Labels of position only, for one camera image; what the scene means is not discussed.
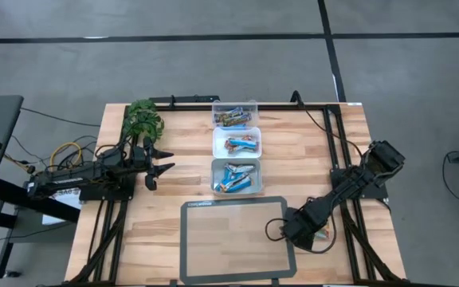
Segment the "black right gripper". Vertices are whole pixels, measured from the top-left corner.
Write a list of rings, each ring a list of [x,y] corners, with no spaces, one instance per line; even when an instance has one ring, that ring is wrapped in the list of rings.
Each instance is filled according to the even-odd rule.
[[[308,200],[299,209],[287,208],[281,234],[297,248],[312,250],[315,233],[327,224],[328,218],[328,202]]]

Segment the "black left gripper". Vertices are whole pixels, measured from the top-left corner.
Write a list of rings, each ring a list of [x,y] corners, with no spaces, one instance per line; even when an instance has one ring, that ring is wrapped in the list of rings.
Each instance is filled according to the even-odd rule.
[[[146,152],[146,160],[143,162],[134,162],[135,168],[139,169],[141,172],[146,172],[145,176],[145,186],[150,191],[155,191],[157,189],[157,183],[155,178],[158,178],[161,174],[172,168],[175,163],[166,163],[162,165],[154,165],[154,159],[165,159],[172,157],[174,154],[167,151],[157,150],[154,146],[153,140],[149,136],[144,136],[143,138],[143,147]]]

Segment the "white green granola bar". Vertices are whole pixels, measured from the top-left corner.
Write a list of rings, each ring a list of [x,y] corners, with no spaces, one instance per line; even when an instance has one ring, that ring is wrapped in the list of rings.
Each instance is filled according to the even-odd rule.
[[[226,164],[226,169],[228,169],[232,173],[251,172],[255,169],[255,167],[256,166],[254,164]]]

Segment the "purple green granola bar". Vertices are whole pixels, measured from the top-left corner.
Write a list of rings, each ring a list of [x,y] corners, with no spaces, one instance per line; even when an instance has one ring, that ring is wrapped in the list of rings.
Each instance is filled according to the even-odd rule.
[[[246,112],[238,116],[232,116],[232,117],[225,118],[222,121],[222,123],[225,127],[230,127],[230,126],[247,124],[248,122],[251,121],[251,119],[252,119],[252,116]]]
[[[243,113],[242,107],[236,107],[229,111],[216,112],[214,114],[214,120],[216,122],[222,122],[224,119],[240,116]]]

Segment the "blue orange granola bar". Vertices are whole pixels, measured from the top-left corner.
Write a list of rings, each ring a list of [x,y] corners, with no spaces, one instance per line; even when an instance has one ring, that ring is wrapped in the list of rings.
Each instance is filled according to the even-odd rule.
[[[240,146],[240,147],[247,147],[247,148],[256,148],[257,147],[257,141],[254,140],[243,140],[243,139],[234,139],[234,138],[229,138],[228,143],[231,146]]]

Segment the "green artificial plant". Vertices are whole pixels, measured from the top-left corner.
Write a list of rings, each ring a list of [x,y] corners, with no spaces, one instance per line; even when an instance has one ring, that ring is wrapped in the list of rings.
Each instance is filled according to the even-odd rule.
[[[165,128],[163,118],[152,100],[136,100],[128,106],[123,122],[123,139],[148,137],[154,144],[160,140]]]

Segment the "light grey plastic bin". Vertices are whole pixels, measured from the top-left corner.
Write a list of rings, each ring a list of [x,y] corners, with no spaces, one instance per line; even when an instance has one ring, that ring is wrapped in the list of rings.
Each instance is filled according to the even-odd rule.
[[[253,170],[254,174],[250,177],[253,180],[253,185],[247,187],[239,192],[235,193],[221,193],[217,192],[214,188],[221,182],[224,177],[224,167],[227,163],[232,164],[254,164],[256,167]],[[228,183],[237,182],[233,173],[232,179]],[[214,159],[211,164],[211,175],[210,175],[210,188],[216,195],[220,196],[233,196],[233,195],[255,195],[261,191],[262,188],[262,177],[261,177],[261,163],[258,159],[246,159],[246,158],[233,158],[233,159]]]

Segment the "white plastic bin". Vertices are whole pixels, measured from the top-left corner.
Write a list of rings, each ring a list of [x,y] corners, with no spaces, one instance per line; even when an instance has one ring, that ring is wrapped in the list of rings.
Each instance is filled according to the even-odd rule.
[[[257,154],[251,154],[251,153],[230,154],[225,149],[225,142],[229,138],[257,141],[257,147],[259,148],[259,152]],[[261,131],[259,128],[256,128],[256,127],[246,128],[242,130],[223,130],[221,128],[215,128],[213,132],[212,148],[213,148],[213,156],[217,159],[232,159],[232,158],[258,159],[262,155]]]

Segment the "translucent mat with dark border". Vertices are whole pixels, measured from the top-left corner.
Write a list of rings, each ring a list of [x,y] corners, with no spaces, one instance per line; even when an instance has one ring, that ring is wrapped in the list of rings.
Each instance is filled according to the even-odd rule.
[[[293,277],[292,244],[270,238],[283,218],[280,196],[185,202],[180,211],[179,280],[187,285]]]

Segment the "clear plastic bin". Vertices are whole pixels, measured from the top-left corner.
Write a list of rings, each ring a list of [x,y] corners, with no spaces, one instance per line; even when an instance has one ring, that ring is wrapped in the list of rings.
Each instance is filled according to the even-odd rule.
[[[257,126],[257,123],[259,121],[258,105],[257,105],[257,102],[254,100],[247,101],[247,102],[221,102],[221,101],[216,100],[215,102],[212,103],[212,111],[211,111],[212,125],[215,128],[224,126],[222,122],[216,122],[214,120],[214,114],[216,112],[229,111],[236,107],[242,107],[243,113],[247,112],[252,116],[251,121],[246,124],[247,128],[254,128]]]

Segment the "white printed sheet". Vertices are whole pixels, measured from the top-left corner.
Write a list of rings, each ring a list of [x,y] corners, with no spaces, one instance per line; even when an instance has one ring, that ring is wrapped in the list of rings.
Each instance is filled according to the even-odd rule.
[[[42,215],[41,224],[49,226],[61,222],[77,222],[80,209],[80,189],[61,190],[51,195],[52,206]]]

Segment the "black desk crossbar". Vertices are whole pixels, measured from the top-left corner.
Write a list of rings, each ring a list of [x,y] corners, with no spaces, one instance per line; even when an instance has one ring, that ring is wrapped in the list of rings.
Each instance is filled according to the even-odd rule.
[[[13,183],[9,183],[0,179],[0,200],[13,204],[15,206],[25,207],[44,214],[50,210],[52,203],[49,198],[46,199],[31,199],[27,195],[26,189],[18,187]]]

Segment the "black mounting bracket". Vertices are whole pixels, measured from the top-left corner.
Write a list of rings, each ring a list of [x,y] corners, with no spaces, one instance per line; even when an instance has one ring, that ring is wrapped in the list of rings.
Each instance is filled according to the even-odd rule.
[[[155,104],[166,103],[166,104],[177,104],[177,103],[212,103],[216,100],[220,100],[219,96],[214,95],[193,95],[193,96],[163,96],[163,97],[151,97],[150,100]]]

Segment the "black aluminium table frame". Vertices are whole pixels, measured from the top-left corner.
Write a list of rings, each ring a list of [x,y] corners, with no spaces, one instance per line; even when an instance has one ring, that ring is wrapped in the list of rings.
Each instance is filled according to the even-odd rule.
[[[106,104],[96,147],[113,144],[121,128],[128,104]],[[329,106],[331,127],[337,130],[339,108],[348,138],[361,151],[371,142],[363,106],[347,103],[307,103],[306,108],[320,124],[323,110]],[[157,161],[175,166],[157,179],[157,190],[144,185],[145,174],[139,174],[136,191],[128,204],[123,246],[117,272],[117,285],[166,285],[177,279],[179,284],[180,207],[184,202],[214,199],[209,187],[212,161],[213,129],[211,104],[176,104],[176,108],[159,111],[165,121],[158,149],[175,155]],[[301,206],[308,196],[329,192],[332,158],[327,134],[310,120],[295,102],[258,103],[258,127],[262,134],[261,173],[263,188],[259,196],[282,196],[288,205]],[[367,237],[384,263],[399,277],[406,277],[387,208],[374,199],[361,199]],[[87,202],[79,221],[64,281],[73,279],[87,262],[88,248],[95,226],[98,202]],[[295,248],[297,272],[294,277],[279,279],[282,285],[350,284],[352,281],[346,235],[335,211],[338,239],[326,254],[309,254]]]

